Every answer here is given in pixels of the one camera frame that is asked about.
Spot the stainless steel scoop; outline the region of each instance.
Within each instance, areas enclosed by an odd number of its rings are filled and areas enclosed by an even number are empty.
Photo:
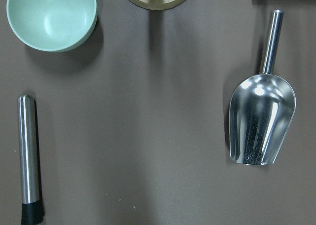
[[[230,155],[237,163],[274,163],[291,124],[296,99],[292,87],[273,75],[283,11],[271,13],[262,73],[242,82],[230,103]]]

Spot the mint green bowl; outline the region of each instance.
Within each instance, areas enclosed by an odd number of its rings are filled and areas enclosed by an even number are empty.
[[[74,49],[91,35],[96,0],[7,0],[13,32],[26,45],[51,52]]]

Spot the gray table surface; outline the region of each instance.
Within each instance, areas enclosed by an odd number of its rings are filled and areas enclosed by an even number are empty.
[[[98,0],[80,47],[47,53],[12,32],[0,0],[0,220],[21,217],[17,98],[38,106],[46,225],[314,225],[316,3],[187,0],[154,12]],[[270,11],[275,74],[297,109],[276,163],[231,161],[228,107],[258,72]]]

